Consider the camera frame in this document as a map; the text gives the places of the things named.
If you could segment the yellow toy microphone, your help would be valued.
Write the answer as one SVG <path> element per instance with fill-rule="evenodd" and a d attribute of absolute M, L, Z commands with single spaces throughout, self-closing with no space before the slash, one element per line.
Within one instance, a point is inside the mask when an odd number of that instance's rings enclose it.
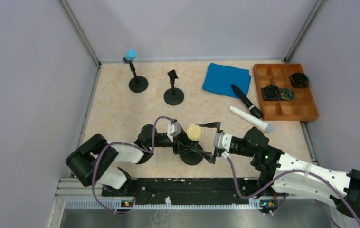
<path fill-rule="evenodd" d="M 199 125 L 192 124 L 187 128 L 186 135 L 190 140 L 198 141 L 203 136 L 203 129 Z"/>

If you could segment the blue toy microphone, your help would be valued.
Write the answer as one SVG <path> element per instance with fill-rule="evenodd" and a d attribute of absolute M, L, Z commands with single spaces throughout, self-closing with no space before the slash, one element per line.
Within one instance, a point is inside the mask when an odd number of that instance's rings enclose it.
<path fill-rule="evenodd" d="M 123 62 L 125 64 L 131 64 L 136 59 L 136 57 L 137 57 L 137 51 L 134 49 L 130 49 L 123 57 Z"/>

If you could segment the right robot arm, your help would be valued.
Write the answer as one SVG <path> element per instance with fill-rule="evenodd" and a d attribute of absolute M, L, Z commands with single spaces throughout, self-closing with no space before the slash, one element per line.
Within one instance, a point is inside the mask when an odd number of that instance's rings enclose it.
<path fill-rule="evenodd" d="M 334 171 L 297 159 L 269 145 L 269 139 L 256 127 L 238 138 L 220 129 L 220 122 L 193 124 L 186 136 L 193 141 L 203 136 L 203 128 L 216 128 L 214 156 L 225 158 L 231 167 L 237 195 L 247 200 L 266 189 L 274 193 L 298 195 L 336 208 L 340 213 L 360 221 L 360 171 Z M 253 193 L 241 193 L 231 154 L 251 157 L 251 165 L 260 171 Z"/>

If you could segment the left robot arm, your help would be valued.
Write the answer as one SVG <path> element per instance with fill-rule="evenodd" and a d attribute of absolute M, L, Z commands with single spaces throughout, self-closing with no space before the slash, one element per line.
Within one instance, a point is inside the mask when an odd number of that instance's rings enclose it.
<path fill-rule="evenodd" d="M 152 157 L 157 147 L 171 147 L 179 152 L 180 138 L 186 136 L 179 123 L 167 125 L 167 131 L 158 133 L 152 124 L 145 125 L 133 143 L 110 143 L 101 134 L 96 134 L 66 158 L 66 165 L 84 187 L 96 184 L 120 189 L 130 175 L 115 162 L 143 164 Z"/>

